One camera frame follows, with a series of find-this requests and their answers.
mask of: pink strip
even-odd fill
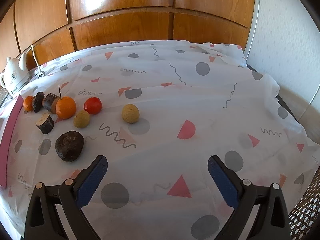
[[[0,185],[5,188],[7,187],[7,161],[8,161],[9,145],[11,142],[13,129],[16,124],[22,105],[23,105],[23,98],[22,96],[19,95],[9,115],[7,124],[4,128],[4,132],[1,138],[1,142],[0,142]]]

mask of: small orange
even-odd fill
[[[61,119],[68,119],[76,113],[76,102],[71,97],[63,97],[58,100],[56,112]]]
[[[32,107],[32,100],[33,100],[33,96],[27,96],[24,100],[23,100],[23,107],[26,111],[30,112],[33,110]]]

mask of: white wall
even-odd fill
[[[320,85],[320,33],[299,0],[260,0],[247,63],[278,82],[299,120]]]

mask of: red tomato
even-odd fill
[[[97,114],[101,111],[102,103],[99,98],[92,97],[88,98],[84,102],[83,109],[87,111],[89,114]]]

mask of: metal screw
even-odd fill
[[[64,184],[66,184],[67,186],[70,186],[73,183],[73,179],[66,179],[66,181],[64,182]]]
[[[280,186],[277,183],[272,184],[274,189],[280,189]]]
[[[248,180],[248,179],[244,179],[244,180],[242,181],[242,183],[243,183],[243,185],[245,185],[245,186],[250,186],[250,185],[251,185],[251,181]]]
[[[37,184],[36,184],[36,188],[41,188],[42,187],[42,182],[38,182]]]

